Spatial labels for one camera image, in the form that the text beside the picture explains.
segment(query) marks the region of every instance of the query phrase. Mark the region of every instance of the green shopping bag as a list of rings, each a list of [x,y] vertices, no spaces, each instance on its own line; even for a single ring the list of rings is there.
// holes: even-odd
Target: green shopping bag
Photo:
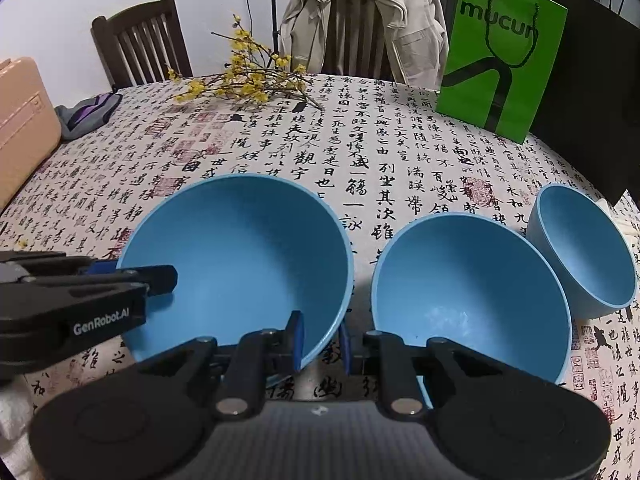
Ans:
[[[566,12],[551,0],[458,0],[436,111],[522,143]]]

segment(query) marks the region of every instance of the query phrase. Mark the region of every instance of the chair backrest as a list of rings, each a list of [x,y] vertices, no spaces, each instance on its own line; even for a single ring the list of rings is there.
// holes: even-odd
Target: chair backrest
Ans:
[[[139,4],[108,19],[98,16],[92,32],[116,88],[167,80],[168,66],[193,76],[175,0]]]
[[[331,2],[322,73],[394,80],[374,0]]]

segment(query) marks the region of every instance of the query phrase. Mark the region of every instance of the jacket pocket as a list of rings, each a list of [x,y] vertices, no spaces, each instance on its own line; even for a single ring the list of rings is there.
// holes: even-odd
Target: jacket pocket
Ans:
[[[424,28],[393,40],[404,74],[409,78],[437,69],[440,41],[433,27]]]

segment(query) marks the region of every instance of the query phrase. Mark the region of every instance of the table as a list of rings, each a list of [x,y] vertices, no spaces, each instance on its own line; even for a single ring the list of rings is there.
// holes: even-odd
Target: table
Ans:
[[[144,215],[186,184],[225,173],[277,175],[318,193],[347,230],[355,291],[346,319],[352,331],[361,331],[372,327],[376,260],[411,220],[467,211],[524,234],[536,193],[547,182],[600,198],[534,137],[517,145],[437,114],[433,92],[337,76],[315,76],[310,92],[324,111],[285,99],[262,109],[213,98],[177,105],[169,82],[123,90],[109,124],[62,145],[2,213],[0,247],[114,258]],[[640,224],[628,194],[613,215]],[[637,244],[633,252],[640,262]],[[564,385],[593,399],[613,434],[598,478],[640,480],[640,457],[634,463],[640,305],[574,322],[573,329]],[[131,362],[117,338],[26,380],[39,406]],[[303,373],[268,394],[360,399],[376,395],[376,381],[346,378],[334,341]]]

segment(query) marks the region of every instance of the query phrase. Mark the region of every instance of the screw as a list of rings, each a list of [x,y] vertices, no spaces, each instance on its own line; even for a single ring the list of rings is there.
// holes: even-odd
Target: screw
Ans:
[[[394,400],[391,403],[391,409],[400,415],[415,415],[422,409],[422,403],[419,400],[403,397]]]
[[[244,413],[249,405],[245,400],[237,397],[227,397],[216,403],[216,409],[223,415],[240,415]]]

